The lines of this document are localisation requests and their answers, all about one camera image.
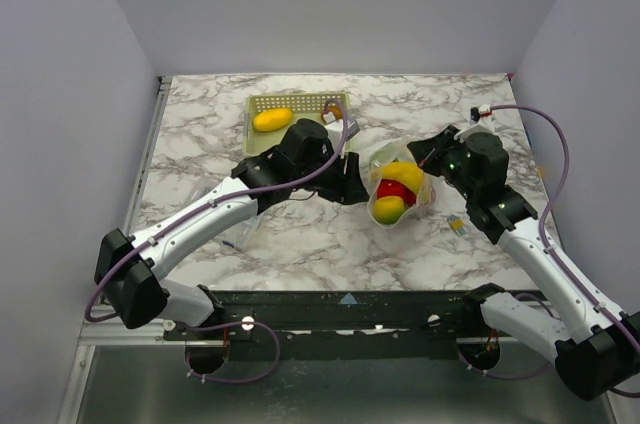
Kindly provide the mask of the yellow banana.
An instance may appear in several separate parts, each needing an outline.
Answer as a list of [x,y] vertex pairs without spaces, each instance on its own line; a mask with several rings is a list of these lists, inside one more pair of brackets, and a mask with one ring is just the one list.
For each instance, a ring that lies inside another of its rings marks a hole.
[[252,124],[257,132],[274,132],[288,126],[293,117],[293,111],[289,108],[271,108],[258,113]]
[[424,173],[415,162],[395,161],[381,169],[381,179],[399,182],[417,195],[423,185]]

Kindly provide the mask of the red tomato toy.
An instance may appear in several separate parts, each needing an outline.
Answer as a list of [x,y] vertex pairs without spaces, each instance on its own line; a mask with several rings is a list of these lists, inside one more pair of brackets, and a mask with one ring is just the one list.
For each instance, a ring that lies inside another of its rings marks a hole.
[[411,189],[399,181],[390,179],[382,179],[376,190],[377,199],[385,197],[398,197],[407,208],[414,206],[417,200],[416,194]]

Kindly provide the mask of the yellow green mango toy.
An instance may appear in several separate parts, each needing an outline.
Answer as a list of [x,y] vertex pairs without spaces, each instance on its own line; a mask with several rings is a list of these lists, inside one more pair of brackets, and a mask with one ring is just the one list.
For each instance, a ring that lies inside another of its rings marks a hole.
[[385,196],[374,202],[371,215],[381,225],[394,225],[405,211],[405,202],[401,197]]

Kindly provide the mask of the clear zip top bag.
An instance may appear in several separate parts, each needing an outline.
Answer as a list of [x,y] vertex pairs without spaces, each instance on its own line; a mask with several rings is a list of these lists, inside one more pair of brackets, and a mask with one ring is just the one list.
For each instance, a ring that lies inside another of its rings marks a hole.
[[367,210],[382,228],[395,227],[436,200],[432,178],[418,167],[405,141],[376,149],[361,175],[369,194]]

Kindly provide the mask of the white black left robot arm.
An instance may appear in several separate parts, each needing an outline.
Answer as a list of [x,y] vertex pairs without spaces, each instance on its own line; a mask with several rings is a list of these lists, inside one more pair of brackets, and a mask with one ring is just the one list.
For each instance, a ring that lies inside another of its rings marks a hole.
[[128,329],[164,318],[187,325],[201,339],[214,337],[222,316],[213,294],[203,285],[169,280],[170,272],[214,237],[289,200],[296,190],[340,205],[366,202],[360,156],[344,151],[347,139],[343,134],[333,143],[324,126],[303,118],[278,144],[243,159],[173,216],[132,235],[120,229],[107,233],[94,274],[96,293]]

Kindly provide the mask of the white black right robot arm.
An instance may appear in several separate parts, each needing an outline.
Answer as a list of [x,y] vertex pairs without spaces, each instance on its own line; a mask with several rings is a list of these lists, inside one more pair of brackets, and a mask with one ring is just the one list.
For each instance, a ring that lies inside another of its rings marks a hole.
[[538,312],[494,285],[464,306],[460,323],[480,336],[503,331],[543,356],[565,386],[592,400],[639,372],[639,316],[607,298],[540,229],[535,209],[506,182],[509,154],[498,136],[449,126],[413,141],[419,168],[443,178],[466,201],[474,226],[509,255],[557,312]]

